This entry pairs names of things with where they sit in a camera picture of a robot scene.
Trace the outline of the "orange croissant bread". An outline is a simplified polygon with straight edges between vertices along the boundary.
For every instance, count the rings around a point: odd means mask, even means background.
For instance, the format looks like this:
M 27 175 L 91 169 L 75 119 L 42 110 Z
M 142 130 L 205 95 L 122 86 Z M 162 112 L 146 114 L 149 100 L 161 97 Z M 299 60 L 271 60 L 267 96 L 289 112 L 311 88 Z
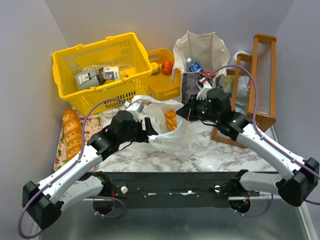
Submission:
M 178 126 L 176 116 L 176 112 L 173 109 L 164 113 L 165 122 L 170 131 L 174 131 Z

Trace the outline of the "white plastic grocery bag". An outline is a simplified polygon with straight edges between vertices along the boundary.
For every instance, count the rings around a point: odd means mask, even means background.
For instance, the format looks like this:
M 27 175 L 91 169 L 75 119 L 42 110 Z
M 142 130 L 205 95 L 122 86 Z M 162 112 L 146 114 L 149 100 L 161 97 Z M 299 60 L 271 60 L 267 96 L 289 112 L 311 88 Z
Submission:
M 139 117 L 150 118 L 153 129 L 157 135 L 148 137 L 152 147 L 160 152 L 173 154 L 177 157 L 187 157 L 197 151 L 198 139 L 191 123 L 179 115 L 176 116 L 177 127 L 170 130 L 166 123 L 165 113 L 172 110 L 176 112 L 184 105 L 176 100 L 159 101 L 148 95 L 136 95 L 132 103 L 147 104 L 143 107 Z

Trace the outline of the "red snack bag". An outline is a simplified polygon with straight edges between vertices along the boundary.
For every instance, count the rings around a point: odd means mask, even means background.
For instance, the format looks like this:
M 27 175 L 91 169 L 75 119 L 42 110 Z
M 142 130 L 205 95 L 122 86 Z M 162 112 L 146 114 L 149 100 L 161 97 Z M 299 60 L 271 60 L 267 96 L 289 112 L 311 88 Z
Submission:
M 204 75 L 205 77 L 209 76 L 210 78 L 215 78 L 216 77 L 216 74 L 211 74 L 210 71 L 201 71 L 200 72 L 202 75 Z

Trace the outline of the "beige canvas tote bag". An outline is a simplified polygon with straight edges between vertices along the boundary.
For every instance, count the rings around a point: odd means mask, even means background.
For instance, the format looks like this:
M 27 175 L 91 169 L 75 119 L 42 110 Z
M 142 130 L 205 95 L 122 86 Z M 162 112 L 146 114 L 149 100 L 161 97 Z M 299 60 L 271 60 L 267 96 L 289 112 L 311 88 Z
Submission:
M 175 82 L 175 76 L 180 77 L 180 101 L 183 104 L 188 102 L 191 95 L 200 91 L 197 81 L 203 77 L 201 73 L 191 72 L 188 58 L 193 63 L 198 63 L 203 72 L 208 73 L 227 65 L 230 59 L 224 41 L 214 32 L 198 35 L 188 31 L 175 42 L 173 56 L 171 82 Z

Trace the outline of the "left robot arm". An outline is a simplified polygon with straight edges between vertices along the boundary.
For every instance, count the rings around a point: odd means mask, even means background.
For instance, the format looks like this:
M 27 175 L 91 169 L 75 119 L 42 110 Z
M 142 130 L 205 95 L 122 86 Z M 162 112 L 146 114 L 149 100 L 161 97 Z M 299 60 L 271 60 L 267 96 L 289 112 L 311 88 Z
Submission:
M 22 207 L 34 222 L 44 230 L 62 214 L 66 205 L 61 197 L 69 187 L 95 165 L 106 160 L 126 142 L 147 143 L 158 133 L 150 118 L 135 117 L 127 110 L 120 110 L 109 125 L 95 133 L 73 159 L 42 182 L 27 182 L 22 188 Z

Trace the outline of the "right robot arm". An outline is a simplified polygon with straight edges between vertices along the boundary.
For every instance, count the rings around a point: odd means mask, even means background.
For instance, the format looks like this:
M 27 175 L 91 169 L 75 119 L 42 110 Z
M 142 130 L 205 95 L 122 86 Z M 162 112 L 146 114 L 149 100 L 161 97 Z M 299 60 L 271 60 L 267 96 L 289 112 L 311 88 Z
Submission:
M 209 89 L 206 98 L 192 95 L 176 114 L 187 121 L 209 121 L 225 136 L 248 147 L 267 161 L 276 174 L 245 172 L 239 184 L 247 191 L 279 195 L 288 204 L 299 207 L 318 185 L 320 164 L 304 159 L 264 134 L 255 123 L 232 110 L 229 96 L 221 89 Z

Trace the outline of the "yellow plastic tray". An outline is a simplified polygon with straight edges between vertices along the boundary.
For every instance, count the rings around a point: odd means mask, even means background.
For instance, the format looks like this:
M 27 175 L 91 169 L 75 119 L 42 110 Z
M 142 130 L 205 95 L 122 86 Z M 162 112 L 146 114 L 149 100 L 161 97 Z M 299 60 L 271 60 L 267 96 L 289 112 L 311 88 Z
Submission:
M 175 62 L 173 53 L 166 48 L 159 48 L 147 52 L 150 63 L 157 63 L 161 68 L 164 61 Z M 161 70 L 157 74 L 148 77 L 149 95 L 156 100 L 165 101 L 179 97 L 181 94 L 181 72 L 177 69 L 174 81 L 172 75 L 163 74 Z

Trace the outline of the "green snack bag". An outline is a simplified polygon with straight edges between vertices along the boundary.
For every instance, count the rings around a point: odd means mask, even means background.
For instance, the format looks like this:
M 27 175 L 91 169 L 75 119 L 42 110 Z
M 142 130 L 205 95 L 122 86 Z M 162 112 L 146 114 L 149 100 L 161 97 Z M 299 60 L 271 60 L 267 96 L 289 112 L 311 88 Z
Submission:
M 222 81 L 222 89 L 231 98 L 233 94 L 235 76 L 226 75 Z

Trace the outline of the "floral placemat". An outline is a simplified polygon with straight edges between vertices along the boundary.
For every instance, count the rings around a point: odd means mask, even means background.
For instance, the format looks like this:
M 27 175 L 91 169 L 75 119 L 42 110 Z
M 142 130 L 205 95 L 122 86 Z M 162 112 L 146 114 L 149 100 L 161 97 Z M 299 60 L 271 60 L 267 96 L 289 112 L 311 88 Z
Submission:
M 91 136 L 99 132 L 102 127 L 103 120 L 100 116 L 90 116 L 85 123 L 85 143 L 91 138 Z M 53 170 L 59 170 L 67 161 L 67 145 L 65 142 L 65 134 L 63 129 L 60 131 L 59 142 L 57 145 L 57 151 L 55 156 L 55 161 L 53 165 Z

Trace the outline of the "small orange pumpkin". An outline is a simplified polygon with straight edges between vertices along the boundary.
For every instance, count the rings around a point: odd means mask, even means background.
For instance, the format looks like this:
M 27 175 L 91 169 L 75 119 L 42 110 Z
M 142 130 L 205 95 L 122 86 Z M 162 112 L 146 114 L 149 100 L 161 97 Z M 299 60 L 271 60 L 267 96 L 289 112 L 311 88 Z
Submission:
M 173 63 L 169 60 L 165 60 L 162 62 L 161 64 L 161 72 L 164 75 L 170 75 L 172 73 L 173 70 Z

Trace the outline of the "yellow lemon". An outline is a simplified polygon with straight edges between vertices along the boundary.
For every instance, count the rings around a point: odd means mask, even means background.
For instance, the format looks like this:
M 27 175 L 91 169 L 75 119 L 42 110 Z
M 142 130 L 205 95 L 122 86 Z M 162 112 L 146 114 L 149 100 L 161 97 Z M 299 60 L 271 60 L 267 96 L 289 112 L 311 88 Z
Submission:
M 158 74 L 158 72 L 159 72 L 159 70 L 160 70 L 159 64 L 156 63 L 156 62 L 152 62 L 152 63 L 151 63 L 151 66 L 152 66 L 152 75 Z

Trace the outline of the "baguette bread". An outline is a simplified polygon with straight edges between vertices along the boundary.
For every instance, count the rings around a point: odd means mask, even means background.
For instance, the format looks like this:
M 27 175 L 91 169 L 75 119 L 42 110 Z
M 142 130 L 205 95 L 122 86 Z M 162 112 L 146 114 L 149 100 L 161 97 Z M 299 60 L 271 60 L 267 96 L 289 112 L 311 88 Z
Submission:
M 68 108 L 64 111 L 62 128 L 66 143 L 66 157 L 70 161 L 82 148 L 82 126 L 75 110 Z

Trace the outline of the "milk carton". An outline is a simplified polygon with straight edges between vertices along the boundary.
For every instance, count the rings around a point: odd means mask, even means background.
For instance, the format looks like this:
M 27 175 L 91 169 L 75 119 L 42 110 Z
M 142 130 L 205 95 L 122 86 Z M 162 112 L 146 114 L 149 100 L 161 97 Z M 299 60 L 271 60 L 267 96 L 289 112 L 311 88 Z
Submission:
M 100 85 L 112 83 L 121 79 L 118 66 L 105 66 L 98 70 Z

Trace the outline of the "grey box package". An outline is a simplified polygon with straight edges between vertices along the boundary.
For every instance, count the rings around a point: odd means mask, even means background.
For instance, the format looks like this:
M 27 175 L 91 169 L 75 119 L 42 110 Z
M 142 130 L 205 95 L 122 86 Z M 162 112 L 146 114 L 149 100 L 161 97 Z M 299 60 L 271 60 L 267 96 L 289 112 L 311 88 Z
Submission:
M 79 72 L 75 75 L 75 80 L 80 91 L 100 86 L 100 77 L 96 70 Z

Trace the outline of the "wooden rack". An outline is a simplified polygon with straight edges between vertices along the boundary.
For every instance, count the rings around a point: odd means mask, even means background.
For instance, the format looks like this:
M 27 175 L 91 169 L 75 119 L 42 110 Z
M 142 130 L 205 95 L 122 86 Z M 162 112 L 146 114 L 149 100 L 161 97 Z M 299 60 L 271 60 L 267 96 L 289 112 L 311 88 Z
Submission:
M 239 53 L 235 63 L 251 73 L 258 92 L 256 124 L 266 132 L 276 122 L 276 43 L 277 38 L 258 33 L 253 38 L 252 54 Z M 255 88 L 249 75 L 237 67 L 229 67 L 226 75 L 234 75 L 231 109 L 253 117 Z

